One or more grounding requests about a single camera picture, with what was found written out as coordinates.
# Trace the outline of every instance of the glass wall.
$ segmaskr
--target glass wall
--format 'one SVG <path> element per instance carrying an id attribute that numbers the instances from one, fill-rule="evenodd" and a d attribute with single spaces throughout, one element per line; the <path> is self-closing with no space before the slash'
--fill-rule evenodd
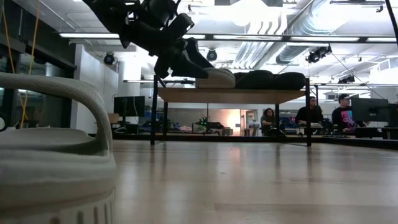
<path id="1" fill-rule="evenodd" d="M 7 57 L 0 56 L 0 72 L 7 71 Z M 2 100 L 4 96 L 4 88 L 0 88 L 0 111 L 2 110 Z"/>
<path id="2" fill-rule="evenodd" d="M 21 55 L 19 72 L 28 75 L 30 70 L 31 55 Z M 32 65 L 31 75 L 42 75 L 48 77 L 66 77 L 66 72 L 51 63 L 36 57 Z M 18 94 L 25 100 L 26 90 L 18 90 Z M 15 100 L 13 111 L 14 124 L 18 123 L 23 114 L 20 99 Z M 28 100 L 25 114 L 29 124 L 39 127 L 66 128 L 69 126 L 70 100 L 33 91 L 28 92 Z"/>

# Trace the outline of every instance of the spotlight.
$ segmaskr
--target spotlight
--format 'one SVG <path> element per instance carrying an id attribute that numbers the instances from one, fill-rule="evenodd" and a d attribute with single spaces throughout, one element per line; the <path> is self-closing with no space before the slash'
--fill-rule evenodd
<path id="1" fill-rule="evenodd" d="M 207 60 L 210 62 L 217 60 L 217 53 L 215 49 L 210 49 L 207 53 Z"/>
<path id="2" fill-rule="evenodd" d="M 337 84 L 347 84 L 347 83 L 348 83 L 347 78 L 340 78 L 340 79 L 338 80 L 338 83 L 337 83 Z"/>
<path id="3" fill-rule="evenodd" d="M 118 62 L 117 58 L 114 56 L 113 52 L 107 52 L 106 56 L 104 57 L 105 65 L 114 65 Z"/>
<path id="4" fill-rule="evenodd" d="M 328 47 L 319 47 L 316 50 L 311 50 L 310 55 L 305 58 L 308 63 L 317 63 L 326 55 L 332 53 L 330 45 Z"/>
<path id="5" fill-rule="evenodd" d="M 354 83 L 355 82 L 355 78 L 353 75 L 350 75 L 349 77 L 347 77 L 347 82 L 348 83 Z"/>

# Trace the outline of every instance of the cable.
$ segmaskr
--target cable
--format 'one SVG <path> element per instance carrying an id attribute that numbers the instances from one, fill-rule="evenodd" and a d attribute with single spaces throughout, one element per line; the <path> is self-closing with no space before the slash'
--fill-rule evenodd
<path id="1" fill-rule="evenodd" d="M 343 64 L 343 62 L 341 62 L 341 60 L 340 60 L 338 57 L 336 57 L 336 55 L 334 55 L 333 52 L 332 52 L 331 54 L 337 59 L 337 61 L 339 61 L 339 63 L 340 63 L 342 66 L 344 66 L 344 67 L 347 69 L 348 72 L 350 72 L 350 74 L 352 74 L 352 76 L 354 76 L 357 80 L 359 80 L 364 86 L 366 86 L 367 88 L 369 88 L 370 91 L 372 91 L 372 92 L 375 93 L 377 96 L 380 96 L 380 98 L 382 98 L 383 100 L 385 100 L 384 97 L 382 97 L 380 94 L 378 94 L 378 93 L 377 93 L 376 91 L 374 91 L 372 88 L 370 88 L 365 82 L 362 82 L 362 80 L 360 80 L 350 69 L 348 69 L 348 68 Z"/>
<path id="2" fill-rule="evenodd" d="M 136 112 L 136 115 L 138 116 L 137 108 L 136 108 L 136 97 L 135 97 L 135 96 L 132 97 L 132 105 L 134 106 L 134 111 Z M 137 134 L 138 134 L 138 131 L 139 131 L 139 122 L 138 122 L 138 120 L 137 120 L 137 117 L 134 117 L 134 119 L 136 120 L 137 125 L 138 125 L 138 128 L 137 128 Z"/>
<path id="3" fill-rule="evenodd" d="M 32 45 L 32 53 L 31 56 L 32 58 L 30 59 L 30 67 L 29 67 L 29 75 L 32 73 L 32 68 L 33 68 L 33 62 L 35 59 L 35 46 L 36 46 L 36 37 L 37 37 L 37 27 L 39 26 L 39 13 L 40 13 L 40 0 L 37 0 L 37 6 L 36 6 L 36 25 L 35 25 L 35 32 L 33 34 L 33 45 Z M 28 99 L 28 91 L 26 90 L 25 94 L 25 102 L 24 106 L 22 107 L 22 119 L 21 119 L 21 128 L 24 127 L 24 119 L 26 116 L 26 104 L 27 104 L 27 99 Z"/>
<path id="4" fill-rule="evenodd" d="M 392 11 L 390 0 L 385 0 L 385 2 L 386 2 L 388 14 L 390 15 L 392 28 L 394 28 L 394 33 L 396 35 L 397 44 L 398 44 L 398 26 L 397 26 L 396 17 L 394 16 L 394 12 Z"/>
<path id="5" fill-rule="evenodd" d="M 10 38 L 9 38 L 9 35 L 8 35 L 7 18 L 6 18 L 6 13 L 5 13 L 5 10 L 4 10 L 4 6 L 2 7 L 2 18 L 4 20 L 4 29 L 6 31 L 6 40 L 7 40 L 8 54 L 9 54 L 10 61 L 11 61 L 12 73 L 15 74 L 14 60 L 12 59 L 11 44 L 10 44 Z M 24 104 L 22 102 L 22 96 L 19 93 L 19 91 L 17 91 L 17 94 L 18 94 L 18 98 L 19 98 L 19 101 L 20 101 L 21 106 L 22 106 L 22 110 L 24 110 Z"/>

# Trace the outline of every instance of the fluorescent light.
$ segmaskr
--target fluorescent light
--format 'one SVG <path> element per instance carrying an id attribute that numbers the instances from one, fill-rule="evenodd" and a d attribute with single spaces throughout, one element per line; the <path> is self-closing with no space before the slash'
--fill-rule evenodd
<path id="1" fill-rule="evenodd" d="M 60 33 L 60 36 L 69 39 L 119 39 L 118 34 L 110 33 Z"/>
<path id="2" fill-rule="evenodd" d="M 363 86 L 363 84 L 362 83 L 358 83 L 358 84 L 355 84 L 355 83 L 341 83 L 341 84 L 339 84 L 339 83 L 327 83 L 326 84 L 327 86 Z"/>
<path id="3" fill-rule="evenodd" d="M 153 83 L 153 80 L 125 80 L 128 83 Z"/>
<path id="4" fill-rule="evenodd" d="M 214 35 L 218 40 L 282 40 L 281 36 L 261 36 L 261 35 Z"/>
<path id="5" fill-rule="evenodd" d="M 298 42 L 288 42 L 288 46 L 316 46 L 316 47 L 328 47 L 329 44 L 325 43 L 298 43 Z"/>
<path id="6" fill-rule="evenodd" d="M 69 39 L 119 39 L 118 34 L 110 34 L 110 33 L 60 33 L 60 36 Z M 184 35 L 184 38 L 190 38 L 190 37 L 193 37 L 195 39 L 204 39 L 205 35 L 198 35 L 198 34 Z"/>
<path id="7" fill-rule="evenodd" d="M 193 37 L 193 38 L 195 38 L 195 39 L 205 39 L 205 38 L 206 38 L 205 35 L 198 35 L 198 34 L 193 34 L 193 35 L 185 34 L 185 35 L 183 36 L 183 38 L 186 38 L 186 39 L 191 38 L 191 37 Z"/>
<path id="8" fill-rule="evenodd" d="M 395 37 L 369 37 L 367 42 L 397 42 Z"/>
<path id="9" fill-rule="evenodd" d="M 356 42 L 359 37 L 291 37 L 292 41 Z"/>

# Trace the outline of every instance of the ceiling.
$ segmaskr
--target ceiling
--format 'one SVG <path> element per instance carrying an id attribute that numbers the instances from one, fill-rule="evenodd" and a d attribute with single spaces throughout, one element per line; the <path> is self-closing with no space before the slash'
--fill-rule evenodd
<path id="1" fill-rule="evenodd" d="M 36 1 L 14 0 L 29 12 L 36 10 Z M 293 8 L 284 9 L 287 23 L 308 4 L 310 0 L 297 0 L 297 5 Z M 41 0 L 40 18 L 48 25 L 59 32 L 107 32 L 96 16 L 90 11 L 89 7 L 83 2 L 77 0 Z M 204 0 L 202 8 L 205 10 L 221 9 L 214 7 L 214 0 Z M 394 12 L 398 15 L 398 1 L 392 1 Z M 378 7 L 359 6 L 355 10 L 347 12 L 348 21 L 333 31 L 333 35 L 388 35 L 393 36 L 391 21 L 384 7 L 380 13 L 376 12 Z M 330 19 L 334 20 L 341 15 L 332 15 Z M 226 21 L 223 16 L 202 16 L 200 13 L 193 16 L 197 20 L 195 27 L 190 30 L 191 33 L 212 33 L 212 34 L 244 34 L 248 33 L 250 23 L 247 26 L 237 26 L 234 21 Z M 104 52 L 101 49 L 118 47 L 120 43 L 117 40 L 91 40 L 83 41 L 88 46 L 88 50 L 93 49 L 101 57 Z M 236 58 L 242 46 L 242 42 L 236 41 L 199 41 L 200 52 L 205 56 L 208 49 L 216 49 L 218 54 L 218 63 L 223 66 L 223 61 L 232 61 Z M 332 76 L 344 72 L 346 68 L 354 68 L 357 75 L 366 77 L 369 74 L 368 68 L 377 65 L 377 62 L 383 61 L 386 57 L 398 56 L 398 48 L 394 44 L 331 44 L 334 55 L 328 55 L 316 64 L 309 65 L 305 61 L 305 54 L 295 58 L 289 66 L 264 64 L 262 69 L 270 70 L 275 73 L 280 72 L 302 72 L 312 77 L 312 80 L 322 80 L 323 82 L 332 81 Z M 120 58 L 128 58 L 129 52 L 116 53 Z M 153 73 L 155 58 L 144 62 L 143 73 Z"/>

